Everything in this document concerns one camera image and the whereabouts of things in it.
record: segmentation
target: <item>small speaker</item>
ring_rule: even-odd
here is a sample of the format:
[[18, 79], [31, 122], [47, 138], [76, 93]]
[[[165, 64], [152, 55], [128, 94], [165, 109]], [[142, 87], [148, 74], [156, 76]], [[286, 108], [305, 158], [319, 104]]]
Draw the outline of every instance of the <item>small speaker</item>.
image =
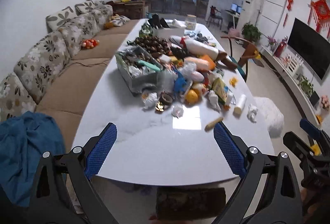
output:
[[310, 102], [313, 105], [313, 107], [315, 107], [318, 103], [318, 101], [320, 100], [320, 97], [318, 96], [318, 94], [314, 91], [314, 93], [311, 95], [310, 97]]

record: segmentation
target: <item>flat screen tv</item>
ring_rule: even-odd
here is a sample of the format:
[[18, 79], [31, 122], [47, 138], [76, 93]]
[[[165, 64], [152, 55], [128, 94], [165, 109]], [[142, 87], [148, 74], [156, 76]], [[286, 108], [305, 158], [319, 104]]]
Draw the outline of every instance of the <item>flat screen tv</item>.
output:
[[311, 27], [295, 19], [288, 41], [322, 80], [330, 65], [330, 43]]

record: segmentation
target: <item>desk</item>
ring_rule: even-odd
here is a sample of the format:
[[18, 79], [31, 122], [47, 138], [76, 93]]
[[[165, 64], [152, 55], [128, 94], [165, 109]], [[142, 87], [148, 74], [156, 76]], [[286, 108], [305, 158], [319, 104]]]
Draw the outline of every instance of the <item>desk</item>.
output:
[[[146, 19], [141, 19], [133, 28], [119, 50], [133, 41]], [[197, 24], [196, 31], [215, 40], [206, 26]], [[262, 153], [274, 155], [263, 115], [257, 114], [256, 123], [247, 118], [249, 104], [255, 100], [238, 71], [225, 70], [224, 80], [239, 81], [236, 88], [230, 87], [237, 99], [241, 94], [247, 102], [240, 118], [233, 115], [233, 106], [224, 114], [224, 123], [229, 131], [240, 136], [246, 145], [256, 146]], [[90, 137], [99, 135], [104, 127], [116, 124], [117, 141], [109, 152], [99, 176], [144, 185], [180, 186], [225, 181], [237, 177], [228, 166], [213, 137], [213, 131], [205, 132], [205, 126], [221, 115], [210, 108], [207, 98], [191, 107], [184, 107], [183, 117], [171, 115], [171, 108], [162, 114], [154, 109], [143, 110], [140, 96], [133, 97], [117, 69], [114, 57], [86, 107], [73, 145], [85, 145]]]
[[232, 12], [230, 12], [229, 10], [225, 10], [225, 12], [229, 15], [231, 15], [233, 17], [233, 24], [234, 24], [234, 28], [236, 29], [236, 23], [235, 23], [235, 18], [239, 19], [240, 16], [239, 15], [236, 15], [236, 14], [233, 14]]
[[146, 17], [146, 7], [149, 5], [150, 0], [130, 1], [130, 2], [108, 2], [111, 5], [113, 13], [124, 15], [129, 19], [142, 19]]

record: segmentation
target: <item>floral cushion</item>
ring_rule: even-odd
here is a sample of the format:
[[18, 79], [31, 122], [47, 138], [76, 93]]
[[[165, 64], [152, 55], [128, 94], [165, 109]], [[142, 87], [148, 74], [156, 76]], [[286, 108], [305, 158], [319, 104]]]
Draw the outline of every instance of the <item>floral cushion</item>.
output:
[[60, 32], [41, 39], [14, 68], [22, 84], [39, 104], [47, 88], [69, 62], [70, 54]]
[[34, 112], [36, 103], [12, 72], [0, 83], [0, 122], [20, 116], [27, 111]]
[[46, 22], [49, 28], [52, 31], [56, 31], [60, 26], [64, 25], [65, 23], [69, 22], [71, 19], [77, 17], [77, 14], [73, 9], [68, 6], [61, 11], [58, 11], [52, 15], [46, 17]]
[[92, 13], [82, 14], [58, 30], [63, 35], [71, 57], [81, 50], [83, 40], [90, 39], [99, 32]]
[[95, 8], [95, 4], [92, 0], [86, 0], [82, 4], [75, 5], [75, 8], [79, 14], [86, 14], [88, 12], [92, 12]]
[[111, 20], [115, 27], [123, 26], [127, 21], [130, 21], [129, 18], [121, 15], [118, 19]]
[[95, 1], [94, 4], [95, 4], [95, 7], [98, 8], [100, 6], [104, 6], [105, 5], [105, 1]]
[[98, 8], [95, 8], [92, 11], [92, 14], [95, 17], [96, 24], [99, 30], [104, 29], [104, 24], [109, 22], [109, 17], [113, 15], [112, 6], [111, 5], [103, 5]]

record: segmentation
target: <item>sofa cushion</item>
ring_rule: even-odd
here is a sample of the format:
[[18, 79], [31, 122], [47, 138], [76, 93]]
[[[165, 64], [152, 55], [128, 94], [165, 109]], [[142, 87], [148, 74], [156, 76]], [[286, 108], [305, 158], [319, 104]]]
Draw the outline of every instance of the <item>sofa cushion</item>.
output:
[[48, 27], [52, 31], [56, 31], [60, 26], [64, 25], [65, 23], [69, 22], [70, 20], [77, 17], [77, 14], [73, 9], [68, 6], [61, 11], [58, 11], [52, 15], [46, 17], [46, 22]]
[[66, 111], [82, 116], [108, 62], [105, 58], [70, 61], [47, 91], [38, 109]]
[[91, 39], [99, 31], [92, 13], [82, 14], [58, 30], [63, 35], [71, 57], [80, 51], [83, 40]]
[[36, 103], [12, 72], [0, 83], [0, 122], [34, 111]]
[[39, 108], [39, 106], [37, 106], [36, 112], [43, 113], [54, 118], [61, 130], [65, 143], [65, 150], [66, 152], [69, 152], [72, 149], [72, 143], [75, 139], [75, 134], [79, 127], [81, 116], [68, 113], [66, 111], [43, 109]]
[[100, 44], [92, 49], [82, 49], [72, 59], [88, 59], [88, 58], [108, 58], [111, 59], [120, 45], [124, 42], [127, 34], [108, 34], [96, 35], [95, 40], [99, 40]]
[[104, 6], [105, 5], [105, 1], [95, 1], [94, 4], [95, 4], [95, 7], [98, 8], [100, 6]]
[[92, 10], [92, 14], [96, 20], [96, 24], [99, 30], [104, 29], [104, 24], [109, 22], [109, 17], [113, 15], [111, 5], [99, 6]]
[[129, 18], [125, 17], [124, 15], [121, 15], [117, 19], [111, 20], [111, 22], [114, 24], [115, 27], [122, 27], [125, 25], [128, 21], [130, 21]]
[[14, 72], [38, 104], [69, 60], [63, 37], [55, 31], [28, 51], [15, 65]]
[[139, 22], [139, 19], [133, 19], [133, 20], [128, 21], [122, 27], [113, 27], [108, 30], [103, 30], [103, 31], [100, 31], [97, 35], [101, 36], [101, 35], [108, 35], [108, 34], [129, 34], [138, 22]]
[[95, 8], [95, 4], [92, 0], [86, 0], [82, 4], [76, 4], [75, 8], [78, 14], [85, 14], [92, 12], [92, 10]]

